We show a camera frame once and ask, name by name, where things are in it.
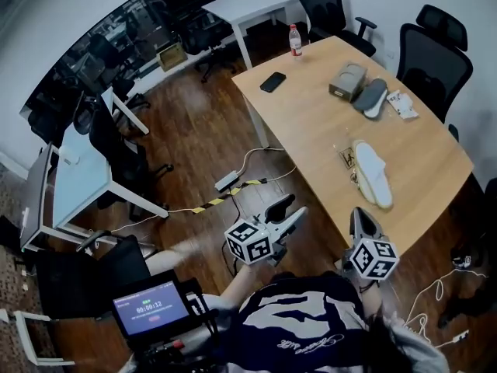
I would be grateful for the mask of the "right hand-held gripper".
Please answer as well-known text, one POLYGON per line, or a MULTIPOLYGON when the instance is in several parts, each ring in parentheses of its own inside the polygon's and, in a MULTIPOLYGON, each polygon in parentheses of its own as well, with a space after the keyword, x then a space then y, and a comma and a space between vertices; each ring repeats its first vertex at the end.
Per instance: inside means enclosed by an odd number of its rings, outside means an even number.
POLYGON ((360 229, 363 237, 356 236, 358 208, 355 207, 349 220, 352 247, 342 257, 342 272, 357 274, 361 279, 384 281, 400 261, 395 244, 387 236, 379 222, 365 209, 359 209, 360 229))

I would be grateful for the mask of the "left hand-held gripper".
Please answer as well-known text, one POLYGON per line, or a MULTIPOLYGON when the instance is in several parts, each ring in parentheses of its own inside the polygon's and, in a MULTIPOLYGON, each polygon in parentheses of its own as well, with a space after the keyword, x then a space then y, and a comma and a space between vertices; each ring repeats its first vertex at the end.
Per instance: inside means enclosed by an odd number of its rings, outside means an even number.
POLYGON ((272 203, 262 215, 239 219, 224 233, 231 254, 245 265, 266 260, 275 267, 287 253, 283 240, 291 234, 308 212, 301 207, 290 216, 286 211, 295 201, 293 194, 285 194, 272 203))

